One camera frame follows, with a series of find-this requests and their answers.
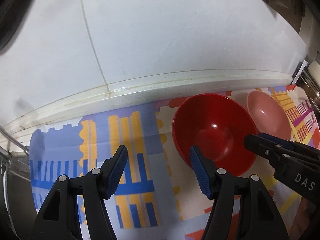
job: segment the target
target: blue stripe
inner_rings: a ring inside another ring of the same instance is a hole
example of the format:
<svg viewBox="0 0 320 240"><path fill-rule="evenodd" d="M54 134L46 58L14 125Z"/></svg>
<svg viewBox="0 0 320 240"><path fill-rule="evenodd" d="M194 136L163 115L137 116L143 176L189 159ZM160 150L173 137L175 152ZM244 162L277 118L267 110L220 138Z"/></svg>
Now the blue stripe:
<svg viewBox="0 0 320 240"><path fill-rule="evenodd" d="M78 171L77 171L77 168L78 168L78 161L77 160L74 160L73 161L73 178L76 178L78 177Z"/></svg>
<svg viewBox="0 0 320 240"><path fill-rule="evenodd" d="M130 205L134 228L141 228L137 205Z"/></svg>
<svg viewBox="0 0 320 240"><path fill-rule="evenodd" d="M34 175L33 175L33 160L30 160L30 176L31 176L31 181L33 181Z"/></svg>
<svg viewBox="0 0 320 240"><path fill-rule="evenodd" d="M34 202L35 202L35 207L36 207L36 209L38 209L38 203L37 203L36 193L32 193L32 195L33 195L33 200L34 200Z"/></svg>
<svg viewBox="0 0 320 240"><path fill-rule="evenodd" d="M47 180L48 161L45 161L44 166L44 180Z"/></svg>
<svg viewBox="0 0 320 240"><path fill-rule="evenodd" d="M39 187L39 188L45 188L45 189L51 189L53 184L54 182L52 181L45 181L45 180L38 180L38 179L34 179L32 181L33 187Z"/></svg>
<svg viewBox="0 0 320 240"><path fill-rule="evenodd" d="M64 174L66 174L67 176L69 176L69 161L65 161Z"/></svg>
<svg viewBox="0 0 320 240"><path fill-rule="evenodd" d="M58 161L57 177L61 175L61 161Z"/></svg>
<svg viewBox="0 0 320 240"><path fill-rule="evenodd" d="M129 162L124 167L124 176L125 176L125 183L132 183L131 179L131 171L130 171L130 165Z"/></svg>
<svg viewBox="0 0 320 240"><path fill-rule="evenodd" d="M146 167L145 167L144 159L143 159L143 153L138 153L137 158L138 158L138 165L139 165L139 170L140 170L141 182L148 181Z"/></svg>
<svg viewBox="0 0 320 240"><path fill-rule="evenodd" d="M155 191L152 180L119 184L115 195L127 195L127 194L138 194Z"/></svg>
<svg viewBox="0 0 320 240"><path fill-rule="evenodd" d="M153 204L146 203L146 207L147 207L148 217L149 217L149 221L150 221L150 226L156 227L158 225L158 223L157 223L155 211L153 209Z"/></svg>
<svg viewBox="0 0 320 240"><path fill-rule="evenodd" d="M38 179L39 180L41 180L41 165L42 165L42 162L38 161Z"/></svg>
<svg viewBox="0 0 320 240"><path fill-rule="evenodd" d="M81 203L77 202L77 206L78 206L78 216L79 216L79 221L80 224L84 223L85 221L85 213L81 211L81 206L83 205L83 200Z"/></svg>
<svg viewBox="0 0 320 240"><path fill-rule="evenodd" d="M50 161L50 181L53 181L53 161Z"/></svg>
<svg viewBox="0 0 320 240"><path fill-rule="evenodd" d="M153 104L141 105L139 109L143 140L147 155L163 152L155 112L158 111Z"/></svg>
<svg viewBox="0 0 320 240"><path fill-rule="evenodd" d="M116 210L117 210L117 215L118 215L118 220L119 220L120 228L123 228L122 217L121 217L120 208L119 208L118 205L116 205Z"/></svg>
<svg viewBox="0 0 320 240"><path fill-rule="evenodd" d="M88 160L83 160L83 175L88 173Z"/></svg>
<svg viewBox="0 0 320 240"><path fill-rule="evenodd" d="M43 200L42 200L41 194L39 195L39 197L40 197L40 205L42 205L43 204Z"/></svg>

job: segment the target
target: bowl rim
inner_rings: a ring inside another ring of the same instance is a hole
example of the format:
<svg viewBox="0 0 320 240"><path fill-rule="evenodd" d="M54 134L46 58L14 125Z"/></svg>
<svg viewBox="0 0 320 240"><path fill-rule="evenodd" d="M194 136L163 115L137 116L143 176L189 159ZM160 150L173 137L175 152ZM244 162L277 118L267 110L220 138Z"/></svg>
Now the bowl rim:
<svg viewBox="0 0 320 240"><path fill-rule="evenodd" d="M284 116L286 117L287 127L289 128L289 131L290 131L290 132L289 132L289 135L290 135L290 138L291 138L291 125L290 125L289 118L288 118L287 114L285 113L284 109L283 109L282 106L279 104L279 102L278 102L277 100L275 100L271 95L269 95L269 94L266 93L266 92L263 92L263 91L260 91L260 90L253 90L253 91L251 91L251 92L247 95L246 104L247 104L248 113L249 113L249 115L251 116L251 119L252 119L253 122L254 122L254 119L253 119L253 117L252 117L252 113L251 113L251 111L250 111L249 104L248 104L249 97L250 97L250 95L252 95L252 94L261 94L261 93L267 95L268 97L270 97L270 98L272 99L272 101L276 102L276 104L275 104L276 107L277 107L278 109L280 109L279 112L280 112L281 114L284 114ZM254 122L254 125L257 127L257 129L258 129L260 132L262 132L261 129L256 125L255 122Z"/></svg>
<svg viewBox="0 0 320 240"><path fill-rule="evenodd" d="M201 93L201 94L196 94L196 95L193 95L191 97L188 97L186 100L184 100L182 102L182 104L178 107L177 111L174 113L174 116L173 116L173 119L172 119L172 128L171 128L171 131L172 131L172 138L173 138L173 143L174 143L174 146L176 147L179 155L181 156L181 158L184 160L184 162L190 166L192 168L192 165L191 165L191 162L189 160L187 160L185 158L185 156L183 155L179 145L178 145L178 142L177 142L177 138L176 138L176 135L175 135L175 120L177 118L177 114L179 113L180 109L191 99L194 99L196 97L201 97L201 96L214 96L214 97L220 97L220 98L224 98L224 99L227 99L227 100L230 100L232 101L233 103L235 103L236 105L238 105L245 113L245 115L247 115L247 117L249 118L250 122L251 122L251 125L252 127L254 128L254 135L257 135L257 129L256 129L256 125L251 117L251 115L236 101L232 100L231 98L228 98L228 97L225 97L223 95L219 95L219 94L216 94L216 93Z"/></svg>

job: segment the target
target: colorful placemat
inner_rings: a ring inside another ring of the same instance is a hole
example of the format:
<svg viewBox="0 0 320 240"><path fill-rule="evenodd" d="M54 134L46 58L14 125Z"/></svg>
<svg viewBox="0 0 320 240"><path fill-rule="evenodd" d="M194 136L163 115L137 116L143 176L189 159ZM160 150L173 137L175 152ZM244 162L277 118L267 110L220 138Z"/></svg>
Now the colorful placemat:
<svg viewBox="0 0 320 240"><path fill-rule="evenodd" d="M250 91L219 93L246 109ZM319 147L320 132L308 97L295 85L257 89L272 96L285 110L292 140ZM131 106L57 123L35 131L30 142L32 192L37 209L61 174L86 174L110 158L119 145L128 148L129 161L116 194L105 201L119 240L200 240L212 201L203 195L192 169L178 154L171 125L186 98ZM258 174L289 229L300 196L273 178L268 161L257 157L243 177ZM235 233L240 198L235 197L231 239ZM90 239L83 198L78 197L81 230Z"/></svg>

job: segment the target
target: white tile wall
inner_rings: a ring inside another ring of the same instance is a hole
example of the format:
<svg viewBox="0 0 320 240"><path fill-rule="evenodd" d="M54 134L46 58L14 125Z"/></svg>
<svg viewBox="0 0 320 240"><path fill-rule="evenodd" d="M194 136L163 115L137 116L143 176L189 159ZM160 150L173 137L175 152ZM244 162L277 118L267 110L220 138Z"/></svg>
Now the white tile wall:
<svg viewBox="0 0 320 240"><path fill-rule="evenodd" d="M0 53L0 124L104 84L80 0L35 0L16 40Z"/></svg>
<svg viewBox="0 0 320 240"><path fill-rule="evenodd" d="M83 1L107 83L210 69L292 73L305 53L262 0Z"/></svg>
<svg viewBox="0 0 320 240"><path fill-rule="evenodd" d="M1 125L29 112L23 123L36 125L47 106L34 109L65 97L63 104L74 103L69 96L96 87L103 98L130 95L131 89L141 97L149 89L154 98L155 88L169 97L179 92L174 84L202 78L209 90L212 82L215 90L246 80L247 87L260 76L263 84L278 84L288 80L285 73L293 72L306 49L262 0L35 0L11 43L0 52ZM132 101L114 100L114 106ZM12 125L23 129L18 121Z"/></svg>

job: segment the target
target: metal bar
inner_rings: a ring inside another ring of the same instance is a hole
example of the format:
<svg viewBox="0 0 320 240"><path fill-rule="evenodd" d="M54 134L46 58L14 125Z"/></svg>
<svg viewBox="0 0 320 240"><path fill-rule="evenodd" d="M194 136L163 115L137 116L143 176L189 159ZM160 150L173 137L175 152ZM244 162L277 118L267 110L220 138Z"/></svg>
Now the metal bar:
<svg viewBox="0 0 320 240"><path fill-rule="evenodd" d="M295 76L294 79L292 80L291 84L294 84L294 85L295 85L295 84L297 83L299 77L301 76L302 71L303 71L304 68L305 68L306 66L308 66L308 65L309 65L309 63L304 60L303 63L302 63L302 65L301 65L301 67L300 67L300 69L299 69L299 71L297 72L296 76Z"/></svg>
<svg viewBox="0 0 320 240"><path fill-rule="evenodd" d="M14 232L15 235L17 235L17 232L14 228L14 224L13 224L13 221L12 221L12 217L11 217L11 214L10 214L10 209L9 209L9 199L8 199L8 172L5 171L5 174L4 174L4 179L5 179L5 182L4 182L4 188L5 188L5 205L7 207L7 211L8 211L8 215L9 215L9 220L10 220L10 223L11 223L11 229L12 231Z"/></svg>
<svg viewBox="0 0 320 240"><path fill-rule="evenodd" d="M26 181L28 181L28 182L31 182L31 180L30 180L30 179L27 179L27 178L25 178L25 177L21 176L20 174L18 174L18 173L16 173L16 172L14 172L14 171L13 171L13 170L11 170L10 168L8 169L8 171L10 171L12 174L14 174L14 175L18 176L18 177L19 177L19 178L21 178L21 179L24 179L24 180L26 180Z"/></svg>
<svg viewBox="0 0 320 240"><path fill-rule="evenodd" d="M311 75L306 69L304 69L302 73L305 75L305 77L303 77L303 81L307 83L307 86L309 88L312 88L314 90L317 98L320 99L320 95L319 95L320 87L314 82L313 78L311 77Z"/></svg>
<svg viewBox="0 0 320 240"><path fill-rule="evenodd" d="M0 125L0 133L2 133L4 137L6 137L9 141L14 143L19 148L21 148L25 152L25 154L29 156L29 152L28 152L29 147L24 146L22 143L18 142L15 138L13 138L10 134L8 134L1 125Z"/></svg>
<svg viewBox="0 0 320 240"><path fill-rule="evenodd" d="M312 99L312 98L309 98L310 102L314 105L314 107L317 109L318 113L320 114L320 109L319 107L317 106L316 102Z"/></svg>
<svg viewBox="0 0 320 240"><path fill-rule="evenodd" d="M10 159L10 153L7 152L5 149L3 149L1 146L0 146L0 155L5 158L7 161L9 161Z"/></svg>

